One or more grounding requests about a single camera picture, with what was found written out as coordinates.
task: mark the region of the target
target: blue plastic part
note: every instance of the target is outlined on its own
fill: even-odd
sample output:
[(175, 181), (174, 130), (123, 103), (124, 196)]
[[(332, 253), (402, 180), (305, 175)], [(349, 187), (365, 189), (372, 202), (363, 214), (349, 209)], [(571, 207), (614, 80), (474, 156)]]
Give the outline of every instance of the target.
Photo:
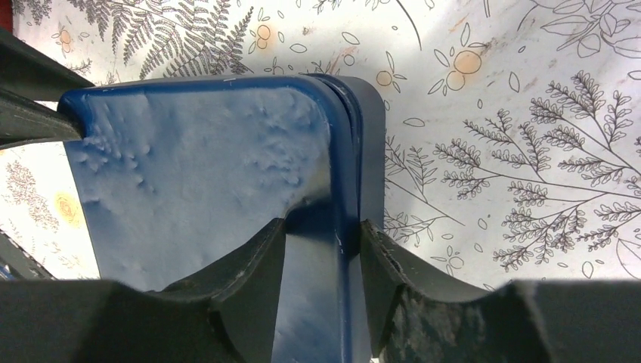
[[(359, 208), (382, 219), (383, 189), (382, 172), (358, 176), (369, 150), (359, 102), (382, 109), (363, 81), (309, 76), (67, 92), (58, 110), (86, 129), (65, 148), (101, 277), (159, 290), (286, 216), (272, 361), (366, 362), (355, 236)], [(382, 141), (368, 159), (380, 168)], [(380, 201), (365, 205), (359, 191), (376, 183)]]

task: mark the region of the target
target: floral wallpaper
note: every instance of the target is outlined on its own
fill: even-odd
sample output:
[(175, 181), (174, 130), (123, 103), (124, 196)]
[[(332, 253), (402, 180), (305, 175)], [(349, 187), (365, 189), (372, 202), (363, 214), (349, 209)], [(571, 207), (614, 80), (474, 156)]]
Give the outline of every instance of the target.
[[(356, 76), (387, 113), (384, 228), (471, 284), (641, 278), (641, 0), (14, 0), (97, 84)], [(59, 144), (5, 151), (0, 228), (96, 278)]]

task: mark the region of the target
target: black curved notch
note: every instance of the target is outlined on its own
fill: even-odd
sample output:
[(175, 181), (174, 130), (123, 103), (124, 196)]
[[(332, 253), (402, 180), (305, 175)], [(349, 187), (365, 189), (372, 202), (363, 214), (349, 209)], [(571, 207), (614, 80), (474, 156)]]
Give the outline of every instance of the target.
[(637, 282), (524, 281), (489, 293), (415, 257), (371, 222), (361, 224), (361, 266), (382, 363), (641, 360), (641, 311), (629, 304), (641, 300)]
[(283, 220), (274, 219), (161, 292), (114, 281), (1, 282), (0, 356), (270, 362), (284, 256)]

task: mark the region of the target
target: orange circle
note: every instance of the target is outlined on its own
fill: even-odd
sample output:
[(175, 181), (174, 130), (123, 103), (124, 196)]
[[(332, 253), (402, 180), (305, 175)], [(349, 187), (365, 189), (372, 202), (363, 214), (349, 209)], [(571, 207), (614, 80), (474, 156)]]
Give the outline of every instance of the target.
[(67, 44), (71, 43), (71, 34), (69, 34), (69, 32), (67, 32), (66, 30), (61, 31), (60, 41)]
[(386, 70), (382, 70), (379, 74), (376, 75), (376, 82), (380, 85), (391, 85), (392, 84), (392, 75)]
[(447, 75), (447, 86), (452, 91), (458, 91), (465, 85), (465, 76), (453, 70)]
[(74, 228), (80, 227), (82, 209), (80, 202), (75, 197), (61, 191), (56, 193), (54, 203), (58, 214), (64, 221)]
[(260, 39), (267, 40), (271, 36), (271, 30), (269, 30), (269, 26), (266, 25), (261, 25), (259, 26), (259, 29), (256, 31), (256, 33), (259, 35)]
[(259, 39), (256, 41), (256, 46), (259, 47), (260, 49), (265, 49), (267, 48), (267, 41), (264, 39)]
[(454, 68), (462, 74), (472, 74), (481, 69), (481, 57), (473, 51), (461, 51), (454, 59)]

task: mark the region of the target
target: black metal bar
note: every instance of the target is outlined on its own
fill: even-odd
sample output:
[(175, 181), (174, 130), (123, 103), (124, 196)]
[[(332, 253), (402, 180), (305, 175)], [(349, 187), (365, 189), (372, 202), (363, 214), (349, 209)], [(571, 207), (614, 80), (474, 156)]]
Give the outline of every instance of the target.
[(82, 140), (83, 135), (82, 127), (62, 113), (0, 88), (0, 149)]
[(0, 231), (0, 280), (54, 280), (54, 277)]
[(382, 363), (641, 361), (632, 281), (516, 282), (489, 293), (361, 225), (373, 354)]
[(271, 361), (282, 219), (161, 292), (113, 281), (0, 282), (6, 361)]
[(0, 29), (0, 88), (34, 101), (58, 101), (70, 89), (93, 85)]

